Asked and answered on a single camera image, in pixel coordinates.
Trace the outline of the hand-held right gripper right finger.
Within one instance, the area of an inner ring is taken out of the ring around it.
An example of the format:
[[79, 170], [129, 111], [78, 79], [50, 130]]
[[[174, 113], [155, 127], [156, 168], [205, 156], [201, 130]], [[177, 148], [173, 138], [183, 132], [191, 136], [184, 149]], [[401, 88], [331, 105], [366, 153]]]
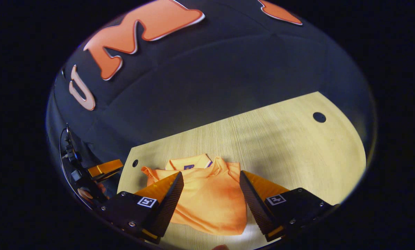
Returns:
[[244, 170], [239, 179], [245, 201], [268, 242], [293, 239], [336, 210], [336, 205], [303, 187], [289, 190]]

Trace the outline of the orange T-shirt with collar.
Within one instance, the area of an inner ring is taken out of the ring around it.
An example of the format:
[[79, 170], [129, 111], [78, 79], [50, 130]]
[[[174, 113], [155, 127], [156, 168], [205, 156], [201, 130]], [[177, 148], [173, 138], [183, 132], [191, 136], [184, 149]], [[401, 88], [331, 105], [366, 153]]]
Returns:
[[170, 159], [164, 169], [143, 166], [147, 186], [181, 172], [184, 188], [171, 223], [212, 235], [240, 235], [247, 224], [247, 205], [239, 185], [241, 166], [208, 155]]

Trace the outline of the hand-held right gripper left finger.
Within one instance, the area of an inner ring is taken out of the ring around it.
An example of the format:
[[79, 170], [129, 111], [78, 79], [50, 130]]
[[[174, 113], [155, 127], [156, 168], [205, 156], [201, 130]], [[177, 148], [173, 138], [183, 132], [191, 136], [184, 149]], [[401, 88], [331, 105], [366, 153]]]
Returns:
[[117, 230], [159, 244], [184, 188], [177, 171], [135, 193], [122, 191], [95, 207], [95, 213]]

